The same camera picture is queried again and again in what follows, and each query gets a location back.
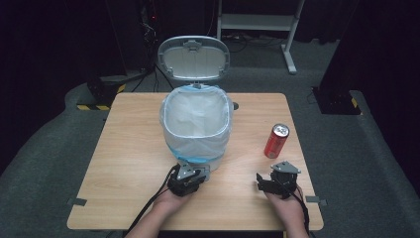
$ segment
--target can top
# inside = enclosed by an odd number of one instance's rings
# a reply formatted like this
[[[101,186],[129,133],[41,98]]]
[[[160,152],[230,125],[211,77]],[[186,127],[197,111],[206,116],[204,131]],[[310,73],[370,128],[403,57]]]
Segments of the can top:
[[[272,127],[272,131],[279,137],[287,137],[289,134],[288,127],[283,124],[275,124],[274,127]]]

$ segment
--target wooden table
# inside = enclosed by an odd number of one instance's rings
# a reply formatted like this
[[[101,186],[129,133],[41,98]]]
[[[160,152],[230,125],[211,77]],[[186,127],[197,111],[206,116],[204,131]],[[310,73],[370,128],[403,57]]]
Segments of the wooden table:
[[[93,154],[67,226],[70,229],[126,230],[176,165],[158,120],[167,93],[117,95]],[[283,230],[256,173],[269,179],[270,165],[289,161],[302,170],[298,184],[315,195],[287,100],[280,93],[229,93],[239,109],[218,170],[202,183],[192,199],[162,230]],[[263,149],[275,123],[290,129],[280,156],[268,159]],[[310,230],[320,230],[318,203],[307,203]]]

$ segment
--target shelf leg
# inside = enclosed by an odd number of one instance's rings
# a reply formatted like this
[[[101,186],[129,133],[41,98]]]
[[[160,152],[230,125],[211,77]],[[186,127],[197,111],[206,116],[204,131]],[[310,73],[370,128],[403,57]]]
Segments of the shelf leg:
[[[284,59],[286,60],[287,68],[290,74],[297,73],[296,66],[294,65],[293,59],[291,58],[290,47],[291,47],[291,43],[293,42],[294,34],[296,33],[297,24],[299,23],[300,13],[302,12],[304,3],[305,3],[305,0],[299,0],[296,13],[294,14],[294,18],[291,23],[291,28],[287,37],[286,44],[281,45],[281,49],[284,54]]]

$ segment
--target aluminum can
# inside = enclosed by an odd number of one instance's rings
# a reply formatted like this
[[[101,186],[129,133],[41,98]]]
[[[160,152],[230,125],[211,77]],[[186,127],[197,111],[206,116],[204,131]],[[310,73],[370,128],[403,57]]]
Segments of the aluminum can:
[[[275,124],[269,134],[263,153],[270,159],[275,159],[281,152],[289,135],[289,129],[284,124]]]

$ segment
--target person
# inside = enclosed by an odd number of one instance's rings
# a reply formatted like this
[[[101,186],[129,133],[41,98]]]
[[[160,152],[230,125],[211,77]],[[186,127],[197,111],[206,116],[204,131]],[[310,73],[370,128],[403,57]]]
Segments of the person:
[[[299,187],[294,193],[301,196]],[[163,192],[155,200],[153,207],[134,228],[127,234],[126,238],[156,238],[164,222],[181,208],[194,193],[186,196],[177,196],[169,189]],[[308,238],[304,226],[304,215],[300,203],[294,196],[287,199],[281,199],[280,196],[269,192],[264,193],[272,204],[275,213],[284,225],[288,238]]]

